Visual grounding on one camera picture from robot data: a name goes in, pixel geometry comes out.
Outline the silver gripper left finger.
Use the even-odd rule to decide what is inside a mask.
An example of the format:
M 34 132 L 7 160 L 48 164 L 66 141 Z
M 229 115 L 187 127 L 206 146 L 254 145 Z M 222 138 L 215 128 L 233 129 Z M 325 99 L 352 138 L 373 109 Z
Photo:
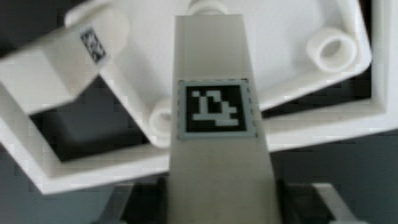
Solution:
M 123 220 L 126 204 L 131 196 L 131 185 L 117 185 L 112 191 L 108 202 L 92 224 L 128 224 Z

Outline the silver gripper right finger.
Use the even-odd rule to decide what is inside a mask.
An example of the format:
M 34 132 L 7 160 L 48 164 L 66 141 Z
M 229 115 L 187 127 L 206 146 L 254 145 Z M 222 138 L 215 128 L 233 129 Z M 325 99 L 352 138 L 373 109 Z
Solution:
M 370 224 L 357 219 L 332 184 L 314 183 L 313 188 L 334 217 L 329 224 Z

